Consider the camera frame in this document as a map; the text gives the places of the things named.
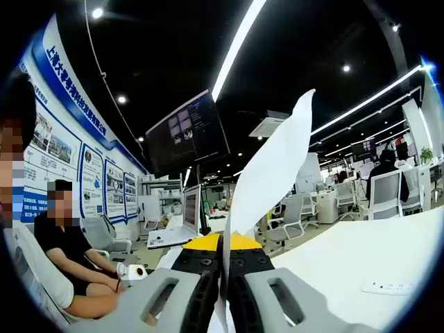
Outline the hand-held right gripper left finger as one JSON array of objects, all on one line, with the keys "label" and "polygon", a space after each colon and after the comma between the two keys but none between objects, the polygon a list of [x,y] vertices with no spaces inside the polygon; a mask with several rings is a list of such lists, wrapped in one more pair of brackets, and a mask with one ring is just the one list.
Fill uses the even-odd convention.
[{"label": "hand-held right gripper left finger", "polygon": [[123,292],[117,308],[68,332],[207,332],[219,296],[218,234],[193,239],[171,268],[158,268]]}]

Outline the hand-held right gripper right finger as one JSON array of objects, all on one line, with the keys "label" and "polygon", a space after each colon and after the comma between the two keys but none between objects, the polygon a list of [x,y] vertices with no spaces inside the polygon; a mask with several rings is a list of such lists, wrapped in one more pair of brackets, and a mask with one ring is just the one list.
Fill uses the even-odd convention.
[{"label": "hand-held right gripper right finger", "polygon": [[226,269],[236,332],[376,332],[334,315],[326,297],[287,268],[275,268],[262,246],[234,233]]}]

